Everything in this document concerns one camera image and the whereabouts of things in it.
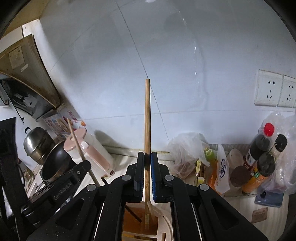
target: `bottle label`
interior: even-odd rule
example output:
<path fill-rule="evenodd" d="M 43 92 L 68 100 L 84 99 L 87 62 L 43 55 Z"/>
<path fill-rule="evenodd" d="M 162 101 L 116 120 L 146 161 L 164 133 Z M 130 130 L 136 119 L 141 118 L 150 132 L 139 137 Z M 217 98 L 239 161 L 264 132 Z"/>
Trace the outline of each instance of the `bottle label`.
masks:
<path fill-rule="evenodd" d="M 253 190 L 255 190 L 257 187 L 259 187 L 266 179 L 267 177 L 262 176 L 257 168 L 257 165 L 253 168 L 251 171 L 251 179 L 248 181 L 247 184 L 243 185 L 242 191 L 246 194 L 251 193 Z"/>
<path fill-rule="evenodd" d="M 256 160 L 251 156 L 250 150 L 249 150 L 244 160 L 244 166 L 250 171 L 251 168 L 254 166 L 255 162 Z"/>

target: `pink and white kettle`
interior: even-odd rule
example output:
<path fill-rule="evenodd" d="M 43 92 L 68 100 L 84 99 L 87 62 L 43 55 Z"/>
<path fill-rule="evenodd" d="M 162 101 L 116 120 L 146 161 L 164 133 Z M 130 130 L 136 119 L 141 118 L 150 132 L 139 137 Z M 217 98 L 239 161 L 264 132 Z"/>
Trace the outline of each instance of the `pink and white kettle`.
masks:
<path fill-rule="evenodd" d="M 91 134 L 87 133 L 85 128 L 75 130 L 74 134 L 85 159 L 91 163 L 94 174 L 100 177 L 112 176 L 114 174 L 114 160 L 101 143 Z M 64 143 L 64 150 L 72 157 L 76 164 L 82 161 L 71 135 Z"/>

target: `brown tag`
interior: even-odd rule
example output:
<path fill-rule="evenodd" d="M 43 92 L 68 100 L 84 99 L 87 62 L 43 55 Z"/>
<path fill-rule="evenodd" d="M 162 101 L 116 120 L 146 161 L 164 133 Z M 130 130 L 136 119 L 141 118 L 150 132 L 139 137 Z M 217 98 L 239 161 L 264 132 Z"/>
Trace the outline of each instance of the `brown tag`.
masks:
<path fill-rule="evenodd" d="M 267 207 L 253 211 L 251 223 L 261 222 L 267 219 Z"/>

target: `white wall socket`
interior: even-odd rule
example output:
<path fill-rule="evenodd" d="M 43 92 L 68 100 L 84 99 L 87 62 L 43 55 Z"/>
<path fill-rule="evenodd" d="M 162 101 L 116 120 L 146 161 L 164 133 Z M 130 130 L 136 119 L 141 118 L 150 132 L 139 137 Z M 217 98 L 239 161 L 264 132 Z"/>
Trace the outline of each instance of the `white wall socket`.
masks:
<path fill-rule="evenodd" d="M 259 70 L 255 105 L 277 106 L 282 84 L 283 75 Z"/>
<path fill-rule="evenodd" d="M 296 79 L 284 75 L 278 106 L 293 107 L 296 100 Z"/>

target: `round metal pivot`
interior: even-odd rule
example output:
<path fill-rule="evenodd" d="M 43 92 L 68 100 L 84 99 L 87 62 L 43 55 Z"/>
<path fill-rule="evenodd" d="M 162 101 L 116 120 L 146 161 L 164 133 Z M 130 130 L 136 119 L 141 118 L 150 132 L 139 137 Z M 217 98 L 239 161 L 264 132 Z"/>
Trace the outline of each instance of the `round metal pivot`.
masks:
<path fill-rule="evenodd" d="M 207 191 L 207 190 L 209 190 L 209 186 L 207 184 L 201 184 L 200 189 L 203 191 Z"/>
<path fill-rule="evenodd" d="M 124 180 L 124 181 L 128 181 L 130 179 L 131 179 L 131 176 L 130 175 L 124 175 L 124 176 L 122 176 L 122 180 Z"/>
<path fill-rule="evenodd" d="M 174 177 L 173 177 L 172 175 L 166 175 L 166 176 L 165 176 L 165 179 L 166 179 L 167 181 L 172 181 L 172 180 L 174 179 Z"/>
<path fill-rule="evenodd" d="M 95 189 L 96 189 L 96 185 L 94 185 L 94 184 L 89 184 L 89 185 L 86 187 L 86 190 L 89 191 L 89 192 L 91 192 L 91 191 L 93 191 L 93 190 L 95 190 Z"/>

